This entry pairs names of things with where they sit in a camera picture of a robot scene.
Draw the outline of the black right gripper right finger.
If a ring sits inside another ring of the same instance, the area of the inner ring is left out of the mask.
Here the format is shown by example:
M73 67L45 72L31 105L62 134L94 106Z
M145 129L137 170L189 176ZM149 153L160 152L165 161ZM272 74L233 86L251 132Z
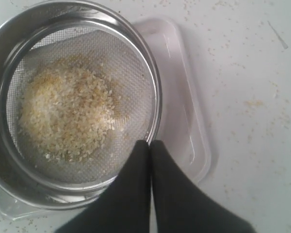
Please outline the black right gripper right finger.
M164 143L150 144L160 233L253 233L252 225L204 194L177 166Z

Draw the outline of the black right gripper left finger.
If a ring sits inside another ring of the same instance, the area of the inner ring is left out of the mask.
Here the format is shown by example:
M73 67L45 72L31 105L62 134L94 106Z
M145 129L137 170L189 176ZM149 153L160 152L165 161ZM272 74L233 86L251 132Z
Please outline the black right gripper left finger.
M110 186L58 233L147 233L150 228L149 146L138 140Z

